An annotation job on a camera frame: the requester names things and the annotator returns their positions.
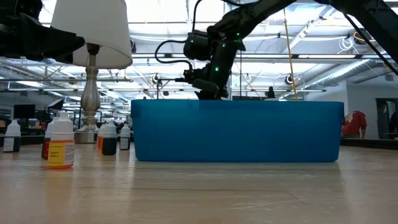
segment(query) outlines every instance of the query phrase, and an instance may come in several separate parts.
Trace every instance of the silver lamp base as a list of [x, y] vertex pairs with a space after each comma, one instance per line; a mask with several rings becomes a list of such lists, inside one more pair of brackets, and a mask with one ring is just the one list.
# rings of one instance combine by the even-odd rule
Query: silver lamp base
[[75, 131], [76, 144], [94, 144], [97, 142], [96, 131]]

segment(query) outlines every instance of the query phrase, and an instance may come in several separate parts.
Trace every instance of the ceiling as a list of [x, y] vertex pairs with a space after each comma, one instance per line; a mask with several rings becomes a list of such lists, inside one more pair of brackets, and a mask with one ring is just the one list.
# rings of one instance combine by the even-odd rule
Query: ceiling
[[[44, 8], [40, 14], [40, 22], [49, 26], [56, 0], [43, 0]], [[100, 70], [98, 78], [108, 81], [98, 82], [100, 88], [112, 89], [104, 91], [104, 96], [115, 99], [133, 100], [146, 97], [155, 97], [156, 92], [153, 77], [157, 74], [161, 78], [178, 78], [182, 76], [183, 70], [187, 69], [185, 64], [176, 63], [162, 65], [153, 59], [155, 48], [164, 40], [186, 38], [192, 28], [193, 6], [196, 0], [126, 0], [129, 31], [131, 38], [137, 45], [137, 54], [133, 54], [133, 65], [125, 70]], [[398, 1], [390, 1], [395, 10], [398, 11]], [[222, 1], [204, 0], [198, 7], [196, 18], [196, 29], [206, 28], [220, 20], [223, 14], [231, 10], [228, 4]], [[313, 1], [297, 1], [286, 8], [287, 28], [291, 49], [293, 54], [373, 54], [367, 45], [357, 45], [352, 39], [345, 40], [347, 34], [352, 34], [354, 29], [344, 18], [342, 13], [331, 6], [321, 5]], [[251, 55], [281, 54], [287, 53], [287, 35], [284, 26], [284, 12], [279, 11], [270, 16], [266, 21], [259, 24], [254, 31], [244, 39], [247, 51], [243, 52], [242, 61], [237, 60], [232, 67], [232, 89], [238, 89], [242, 83], [242, 89], [266, 89], [273, 86], [277, 90], [290, 89], [284, 83], [284, 78], [291, 73], [289, 60], [277, 58], [250, 59]], [[165, 45], [160, 52], [182, 54], [182, 44]], [[310, 82], [311, 79], [323, 72], [341, 64], [350, 63], [352, 58], [338, 58], [335, 60], [294, 60], [293, 71], [299, 83]], [[85, 78], [85, 68], [70, 65], [62, 65], [58, 62], [30, 62], [24, 59], [11, 60], [2, 59], [18, 68], [26, 69], [25, 72], [18, 70], [14, 78], [45, 78], [45, 79], [67, 79]], [[203, 67], [205, 62], [195, 62], [195, 68]], [[0, 73], [3, 78], [11, 77]], [[72, 95], [69, 91], [60, 89], [83, 89], [84, 82], [43, 82], [46, 88], [58, 89], [52, 91], [57, 95]], [[17, 88], [11, 83], [10, 88]], [[25, 85], [26, 88], [38, 88], [33, 85]], [[161, 98], [196, 98], [192, 88], [188, 84], [169, 82], [162, 86], [162, 90], [169, 91], [168, 96], [160, 94]], [[263, 91], [244, 92], [248, 95], [262, 95]]]

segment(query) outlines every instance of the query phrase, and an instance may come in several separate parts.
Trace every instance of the blue plastic container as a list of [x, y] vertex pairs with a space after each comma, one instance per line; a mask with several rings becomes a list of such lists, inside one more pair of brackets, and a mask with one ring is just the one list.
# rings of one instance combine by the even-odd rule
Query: blue plastic container
[[334, 162], [344, 104], [131, 101], [136, 157], [163, 162]]

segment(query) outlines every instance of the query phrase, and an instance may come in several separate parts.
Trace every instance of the table surface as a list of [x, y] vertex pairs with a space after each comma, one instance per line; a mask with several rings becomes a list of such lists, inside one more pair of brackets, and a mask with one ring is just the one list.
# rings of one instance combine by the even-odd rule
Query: table surface
[[398, 152], [342, 147], [332, 164], [137, 162], [76, 146], [0, 153], [0, 223], [398, 223]]

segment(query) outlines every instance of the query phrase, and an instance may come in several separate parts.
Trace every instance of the lamp stand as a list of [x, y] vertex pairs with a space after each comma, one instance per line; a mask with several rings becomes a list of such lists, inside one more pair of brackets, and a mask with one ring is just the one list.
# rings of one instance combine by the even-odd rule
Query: lamp stand
[[87, 44], [87, 50], [90, 53], [90, 61], [89, 66], [86, 67], [87, 82], [80, 101], [85, 117], [82, 119], [83, 127], [75, 132], [76, 143], [95, 143], [98, 134], [95, 114], [100, 108], [101, 101], [96, 82], [98, 74], [98, 68], [96, 68], [96, 55], [100, 51], [100, 46], [96, 44]]

